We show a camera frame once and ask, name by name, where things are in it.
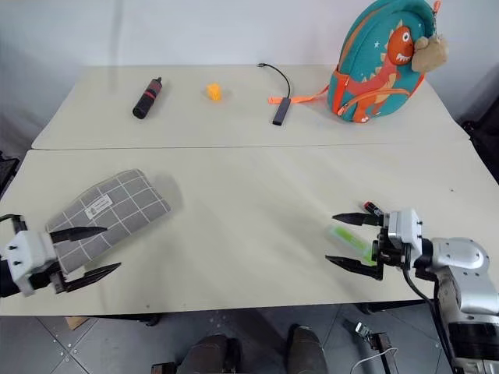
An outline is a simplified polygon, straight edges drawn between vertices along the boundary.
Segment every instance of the black water bottle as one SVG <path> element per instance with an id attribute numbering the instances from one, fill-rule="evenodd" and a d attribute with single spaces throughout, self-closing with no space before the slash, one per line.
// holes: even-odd
<path id="1" fill-rule="evenodd" d="M 146 90 L 143 92 L 139 102 L 132 110 L 133 115 L 135 115 L 138 119 L 145 118 L 150 107 L 153 106 L 154 100 L 156 100 L 156 97 L 162 87 L 161 77 L 151 80 L 149 86 L 147 86 Z"/>

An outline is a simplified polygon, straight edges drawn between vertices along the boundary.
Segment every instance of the teal backpack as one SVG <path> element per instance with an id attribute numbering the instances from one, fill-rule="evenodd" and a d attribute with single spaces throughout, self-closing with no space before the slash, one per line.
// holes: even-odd
<path id="1" fill-rule="evenodd" d="M 327 102 L 346 121 L 367 122 L 399 109 L 424 79 L 412 70 L 414 44 L 435 33 L 424 0 L 377 0 L 353 23 L 333 72 Z"/>

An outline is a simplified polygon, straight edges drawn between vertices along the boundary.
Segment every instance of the orange toy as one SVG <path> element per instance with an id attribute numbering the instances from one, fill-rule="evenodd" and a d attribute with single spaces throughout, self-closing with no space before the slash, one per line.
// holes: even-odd
<path id="1" fill-rule="evenodd" d="M 216 83 L 208 84 L 206 86 L 206 93 L 213 101 L 221 100 L 221 87 Z"/>

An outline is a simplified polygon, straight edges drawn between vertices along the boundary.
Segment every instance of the gray plaid pouch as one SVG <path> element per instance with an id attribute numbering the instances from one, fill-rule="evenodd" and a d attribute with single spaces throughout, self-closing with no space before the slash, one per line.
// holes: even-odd
<path id="1" fill-rule="evenodd" d="M 77 242 L 55 244 L 64 273 L 70 273 L 120 240 L 170 211 L 170 206 L 138 169 L 123 171 L 78 196 L 47 223 L 47 231 L 81 226 L 108 230 Z"/>

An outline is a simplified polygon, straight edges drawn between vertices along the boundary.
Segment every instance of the green marker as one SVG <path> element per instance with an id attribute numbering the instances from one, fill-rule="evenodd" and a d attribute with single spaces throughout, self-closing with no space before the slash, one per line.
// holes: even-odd
<path id="1" fill-rule="evenodd" d="M 351 231 L 342 226 L 334 226 L 329 230 L 329 233 L 337 238 L 345 245 L 354 248 L 355 251 L 362 257 L 362 259 L 369 265 L 376 265 L 376 261 L 371 259 L 373 255 L 373 247 L 369 242 L 357 237 Z"/>

